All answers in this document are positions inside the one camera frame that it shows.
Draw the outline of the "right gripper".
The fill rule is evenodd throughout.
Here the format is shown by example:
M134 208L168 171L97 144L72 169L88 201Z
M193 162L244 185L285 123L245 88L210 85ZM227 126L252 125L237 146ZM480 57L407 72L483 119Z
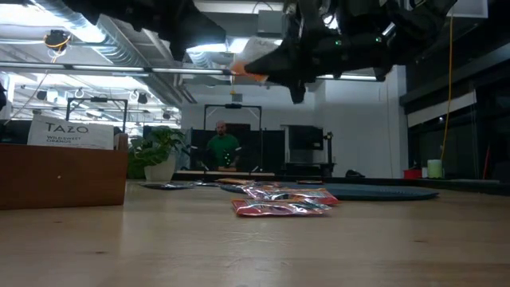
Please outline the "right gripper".
M302 56L286 45L245 65L245 71L261 75L268 81L290 81L288 90L294 104L304 101L306 84L331 74L334 78L345 72L372 68L375 78L384 78L392 69L390 40L394 24L384 30L345 35L328 27L302 25Z

